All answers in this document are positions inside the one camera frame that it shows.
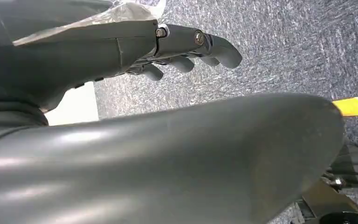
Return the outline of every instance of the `metal screw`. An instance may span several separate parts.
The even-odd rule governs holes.
[[[166,37],[166,30],[164,28],[158,28],[156,30],[156,36],[157,37]]]
[[[195,43],[201,46],[204,44],[204,41],[204,34],[200,30],[195,31]]]

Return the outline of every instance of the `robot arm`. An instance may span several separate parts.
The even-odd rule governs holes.
[[[29,44],[0,47],[0,88],[45,112],[85,82],[124,73],[159,80],[163,73],[153,63],[189,72],[194,67],[190,58],[197,57],[229,68],[242,60],[227,40],[195,28],[159,26],[157,21],[72,28]]]

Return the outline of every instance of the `transparent plastic film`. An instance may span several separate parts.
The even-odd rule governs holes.
[[[39,31],[32,35],[13,41],[14,46],[31,43],[49,36],[56,35],[65,30],[77,27],[86,27],[97,24],[106,24],[123,21],[147,21],[159,19],[165,9],[166,0],[158,0],[156,4],[142,4],[140,0],[111,0],[111,7],[99,14],[86,19]]]

